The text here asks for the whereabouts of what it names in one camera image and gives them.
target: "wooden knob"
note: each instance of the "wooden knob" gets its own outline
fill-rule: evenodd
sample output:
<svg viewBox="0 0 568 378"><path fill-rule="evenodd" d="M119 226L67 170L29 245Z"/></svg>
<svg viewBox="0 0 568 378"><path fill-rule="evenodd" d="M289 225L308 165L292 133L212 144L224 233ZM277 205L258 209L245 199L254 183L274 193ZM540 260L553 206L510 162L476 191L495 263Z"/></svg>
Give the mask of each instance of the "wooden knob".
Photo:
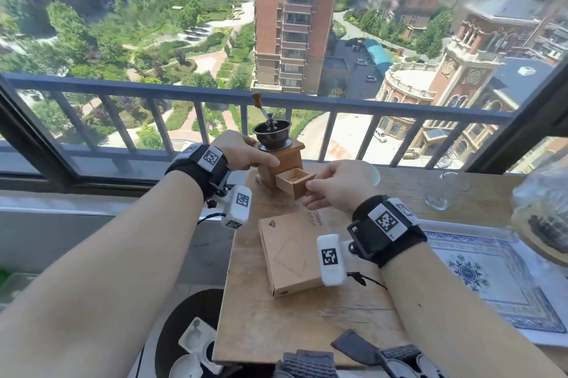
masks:
<svg viewBox="0 0 568 378"><path fill-rule="evenodd" d="M259 92L253 92L251 94L251 98L254 100L254 107L261 109L262 103L260 103L260 99L262 98L262 94L260 94Z"/></svg>

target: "person's left arm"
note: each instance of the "person's left arm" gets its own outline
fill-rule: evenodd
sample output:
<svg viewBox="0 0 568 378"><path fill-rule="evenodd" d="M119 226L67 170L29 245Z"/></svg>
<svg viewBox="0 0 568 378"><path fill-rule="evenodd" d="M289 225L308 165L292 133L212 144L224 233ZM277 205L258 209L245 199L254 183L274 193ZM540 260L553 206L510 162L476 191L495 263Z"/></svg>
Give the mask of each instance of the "person's left arm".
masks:
<svg viewBox="0 0 568 378"><path fill-rule="evenodd" d="M236 131L212 145L231 170L278 165ZM0 377L124 378L174 286L203 202L197 183L172 171L48 267L0 314Z"/></svg>

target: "cardboard box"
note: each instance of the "cardboard box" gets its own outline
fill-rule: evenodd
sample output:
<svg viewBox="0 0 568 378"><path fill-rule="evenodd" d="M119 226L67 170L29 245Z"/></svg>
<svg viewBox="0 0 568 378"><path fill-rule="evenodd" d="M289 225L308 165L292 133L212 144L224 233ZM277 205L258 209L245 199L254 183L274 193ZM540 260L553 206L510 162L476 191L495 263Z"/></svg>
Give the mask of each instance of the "cardboard box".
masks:
<svg viewBox="0 0 568 378"><path fill-rule="evenodd" d="M260 219L259 231L273 297L323 285L316 239L331 230L321 211Z"/></svg>

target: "drinking glass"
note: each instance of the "drinking glass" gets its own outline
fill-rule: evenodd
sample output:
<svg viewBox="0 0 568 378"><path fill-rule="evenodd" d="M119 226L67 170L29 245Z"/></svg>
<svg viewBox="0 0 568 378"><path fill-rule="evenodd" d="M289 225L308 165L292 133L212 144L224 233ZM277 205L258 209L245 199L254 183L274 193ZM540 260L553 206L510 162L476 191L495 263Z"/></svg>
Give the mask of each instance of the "drinking glass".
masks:
<svg viewBox="0 0 568 378"><path fill-rule="evenodd" d="M436 210L446 210L471 188L469 181L458 172L444 172L426 185L424 201Z"/></svg>

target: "white tray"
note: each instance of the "white tray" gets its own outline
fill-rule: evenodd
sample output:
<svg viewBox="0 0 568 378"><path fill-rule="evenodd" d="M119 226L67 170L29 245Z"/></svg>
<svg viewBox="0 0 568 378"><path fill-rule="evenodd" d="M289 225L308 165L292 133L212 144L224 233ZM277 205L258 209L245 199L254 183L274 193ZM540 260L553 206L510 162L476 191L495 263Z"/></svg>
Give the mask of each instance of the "white tray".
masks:
<svg viewBox="0 0 568 378"><path fill-rule="evenodd" d="M568 347L568 281L504 229L422 220L442 261L538 345Z"/></svg>

